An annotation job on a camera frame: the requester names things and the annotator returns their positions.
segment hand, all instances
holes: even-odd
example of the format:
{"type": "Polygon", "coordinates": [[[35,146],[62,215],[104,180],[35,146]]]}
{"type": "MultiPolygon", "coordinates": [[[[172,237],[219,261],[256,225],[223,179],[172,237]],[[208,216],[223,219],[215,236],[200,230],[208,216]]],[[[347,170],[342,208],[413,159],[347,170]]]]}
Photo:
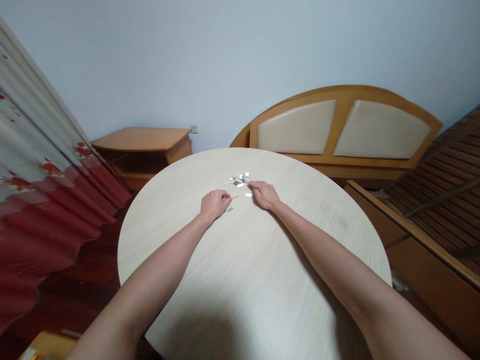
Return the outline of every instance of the hand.
{"type": "Polygon", "coordinates": [[[249,181],[248,184],[253,187],[255,199],[262,208],[274,210],[278,205],[282,204],[273,185],[265,181],[249,181]]]}
{"type": "Polygon", "coordinates": [[[213,190],[201,198],[200,215],[211,223],[222,215],[232,202],[232,197],[225,190],[213,190]]]}

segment cushioned headboard panel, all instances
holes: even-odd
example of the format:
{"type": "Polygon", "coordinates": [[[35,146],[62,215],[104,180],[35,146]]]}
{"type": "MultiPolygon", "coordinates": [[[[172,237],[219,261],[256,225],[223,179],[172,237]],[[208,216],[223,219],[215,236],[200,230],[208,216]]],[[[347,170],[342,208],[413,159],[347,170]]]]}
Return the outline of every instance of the cushioned headboard panel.
{"type": "Polygon", "coordinates": [[[276,153],[323,154],[336,100],[296,107],[258,125],[258,148],[276,153]]]}
{"type": "Polygon", "coordinates": [[[425,122],[399,108],[357,100],[333,155],[410,159],[429,132],[425,122]]]}

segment round table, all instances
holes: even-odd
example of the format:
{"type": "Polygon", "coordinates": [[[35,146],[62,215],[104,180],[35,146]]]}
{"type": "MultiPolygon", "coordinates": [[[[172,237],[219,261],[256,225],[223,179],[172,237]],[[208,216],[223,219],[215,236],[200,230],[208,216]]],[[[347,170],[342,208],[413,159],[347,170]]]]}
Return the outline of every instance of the round table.
{"type": "Polygon", "coordinates": [[[196,153],[168,166],[136,196],[118,243],[123,284],[161,244],[198,214],[203,195],[225,189],[233,210],[205,232],[178,288],[146,333],[167,359],[364,359],[365,340],[300,247],[249,186],[250,173],[280,199],[392,278],[372,223],[328,177],[290,157],[250,148],[196,153]]]}

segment forearm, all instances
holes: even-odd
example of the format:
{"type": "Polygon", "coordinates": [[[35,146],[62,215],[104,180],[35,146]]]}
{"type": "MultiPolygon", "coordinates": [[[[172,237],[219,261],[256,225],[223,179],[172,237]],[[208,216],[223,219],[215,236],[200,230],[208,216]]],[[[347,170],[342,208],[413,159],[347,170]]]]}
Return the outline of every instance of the forearm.
{"type": "Polygon", "coordinates": [[[386,301],[390,290],[367,265],[325,231],[281,203],[272,209],[296,239],[310,264],[353,317],[386,301]]]}
{"type": "Polygon", "coordinates": [[[177,288],[211,223],[197,215],[155,250],[95,319],[70,357],[131,358],[136,343],[177,288]]]}
{"type": "Polygon", "coordinates": [[[375,359],[467,359],[413,306],[333,237],[283,203],[272,211],[352,315],[375,359]]]}

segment headboard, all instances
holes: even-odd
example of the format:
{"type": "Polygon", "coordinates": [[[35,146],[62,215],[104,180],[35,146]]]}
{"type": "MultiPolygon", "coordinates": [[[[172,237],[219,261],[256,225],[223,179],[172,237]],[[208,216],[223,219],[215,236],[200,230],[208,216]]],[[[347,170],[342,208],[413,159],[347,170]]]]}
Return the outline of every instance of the headboard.
{"type": "Polygon", "coordinates": [[[414,168],[441,128],[432,114],[391,91],[338,85],[272,106],[230,147],[281,153],[331,178],[362,183],[395,180],[414,168]]]}

